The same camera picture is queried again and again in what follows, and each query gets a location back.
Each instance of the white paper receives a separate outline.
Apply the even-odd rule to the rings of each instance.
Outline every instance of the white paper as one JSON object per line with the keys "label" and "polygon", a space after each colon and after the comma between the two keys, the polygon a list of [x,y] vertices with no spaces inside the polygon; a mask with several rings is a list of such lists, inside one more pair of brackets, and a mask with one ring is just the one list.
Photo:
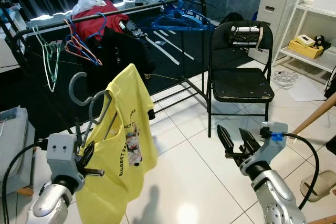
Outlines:
{"label": "white paper", "polygon": [[299,75],[294,87],[288,90],[289,94],[297,102],[325,100],[324,95],[308,80],[307,77]]}

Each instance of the wooden stick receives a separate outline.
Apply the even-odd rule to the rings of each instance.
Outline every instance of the wooden stick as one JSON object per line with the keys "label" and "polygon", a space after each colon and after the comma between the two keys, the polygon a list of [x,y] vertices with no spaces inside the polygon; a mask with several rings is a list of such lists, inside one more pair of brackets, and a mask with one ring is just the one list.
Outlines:
{"label": "wooden stick", "polygon": [[336,222],[336,215],[325,217],[319,220],[312,221],[308,224],[330,224]]}
{"label": "wooden stick", "polygon": [[303,131],[307,126],[313,123],[316,119],[318,119],[321,115],[326,113],[330,108],[332,108],[336,104],[336,92],[329,97],[321,106],[317,108],[303,123],[301,123],[294,131],[293,134],[299,134]]}
{"label": "wooden stick", "polygon": [[30,189],[29,187],[21,188],[19,190],[16,190],[18,194],[25,195],[25,196],[31,196],[34,194],[34,191]]}

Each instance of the clothing rack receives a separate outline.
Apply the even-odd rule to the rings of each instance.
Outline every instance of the clothing rack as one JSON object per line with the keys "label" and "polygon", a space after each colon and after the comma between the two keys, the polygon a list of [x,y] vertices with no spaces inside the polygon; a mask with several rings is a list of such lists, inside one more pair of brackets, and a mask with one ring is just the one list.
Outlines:
{"label": "clothing rack", "polygon": [[[173,3],[176,3],[178,2],[177,0],[168,0],[166,1],[165,3],[166,4],[173,4]],[[200,2],[195,2],[195,4],[197,5],[201,5],[202,7],[202,15],[206,16],[206,6],[205,6],[205,0],[200,0]],[[114,12],[107,12],[107,13],[103,13],[106,17],[107,16],[112,16],[112,15],[116,15],[116,14],[127,14],[127,13],[130,13],[130,12],[135,12],[135,11],[141,11],[141,10],[148,10],[148,9],[151,9],[151,8],[155,8],[155,7],[159,7],[161,6],[162,3],[153,3],[153,4],[146,4],[146,5],[143,5],[143,6],[137,6],[137,7],[132,7],[132,8],[127,8],[127,9],[124,9],[124,10],[117,10],[117,11],[114,11]],[[91,15],[91,16],[86,16],[86,17],[82,17],[82,18],[76,18],[76,19],[72,19],[72,22],[73,23],[78,23],[78,22],[83,22],[83,21],[87,21],[87,20],[92,20],[92,19],[96,19],[96,18],[102,18],[101,15],[99,14],[96,14],[96,15]],[[55,24],[50,24],[50,25],[44,25],[44,26],[39,26],[38,27],[38,30],[39,31],[43,31],[43,30],[46,30],[46,29],[51,29],[51,28],[56,28],[56,27],[61,27],[61,26],[64,26],[65,23],[64,22],[59,22],[59,23],[55,23]],[[27,62],[27,60],[25,59],[24,57],[24,54],[21,52],[20,50],[20,47],[18,45],[18,40],[23,40],[23,35],[25,34],[29,34],[31,32],[33,32],[33,29],[32,28],[29,28],[29,29],[25,29],[25,30],[22,30],[22,31],[19,31],[16,33],[16,35],[13,37],[11,36],[9,30],[7,29],[7,27],[5,26],[4,22],[0,19],[0,26],[3,28],[6,36],[8,37],[9,39],[9,42],[11,44],[11,50],[13,52],[13,55],[15,57],[15,59],[17,60],[18,64],[20,65],[20,67],[22,68],[23,70],[23,73],[30,77],[32,82],[39,88],[39,90],[42,92],[45,100],[47,101],[48,105],[54,110],[54,112],[56,113],[56,115],[58,116],[60,122],[63,124],[63,126],[65,127],[65,129],[70,133],[72,134],[72,130],[70,129],[70,126],[69,124],[67,123],[67,121],[65,120],[65,116],[62,115],[58,110],[57,108],[55,107],[54,103],[53,103],[53,100],[56,98],[55,95],[53,95],[52,93],[49,93],[49,92],[46,92],[42,86],[42,84],[37,80],[36,76],[34,75],[34,73],[31,71],[30,69],[30,66]],[[167,95],[159,100],[156,100],[154,103],[157,103],[157,102],[160,102],[162,100],[165,100],[169,97],[172,97],[180,92],[183,92],[185,90],[188,90],[190,88],[193,88],[196,92],[195,93],[192,93],[191,95],[183,98],[183,99],[180,99],[179,101],[177,102],[174,102],[158,111],[156,111],[156,113],[162,111],[162,110],[165,110],[173,105],[176,105],[177,103],[180,103],[186,99],[189,99],[197,94],[200,94],[206,101],[206,103],[208,103],[208,99],[207,99],[207,96],[206,94],[204,93],[204,72],[203,72],[203,69],[204,69],[204,31],[201,31],[202,33],[202,69],[201,69],[201,72],[202,72],[202,90],[200,90],[198,87],[196,87],[193,83],[191,83],[186,77],[184,76],[181,76],[180,78],[180,81],[176,84],[183,84],[183,83],[187,83],[189,85],[189,87],[186,87],[178,92],[174,92],[170,95]],[[182,43],[182,65],[183,65],[183,74],[185,73],[185,64],[184,64],[184,34],[183,32],[181,33],[181,43]]]}

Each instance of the yellow box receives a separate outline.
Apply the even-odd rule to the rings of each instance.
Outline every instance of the yellow box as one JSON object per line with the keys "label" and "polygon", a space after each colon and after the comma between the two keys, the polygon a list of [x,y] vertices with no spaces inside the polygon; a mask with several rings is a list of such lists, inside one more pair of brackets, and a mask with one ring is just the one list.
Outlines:
{"label": "yellow box", "polygon": [[288,48],[311,59],[315,59],[317,56],[323,53],[322,46],[304,47],[294,39],[289,42]]}

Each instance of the blue clip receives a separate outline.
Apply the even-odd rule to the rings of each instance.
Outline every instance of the blue clip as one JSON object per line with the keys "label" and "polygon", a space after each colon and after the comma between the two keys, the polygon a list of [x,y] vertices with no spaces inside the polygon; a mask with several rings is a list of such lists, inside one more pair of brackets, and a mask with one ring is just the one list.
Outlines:
{"label": "blue clip", "polygon": [[282,132],[272,132],[271,136],[273,141],[282,141]]}

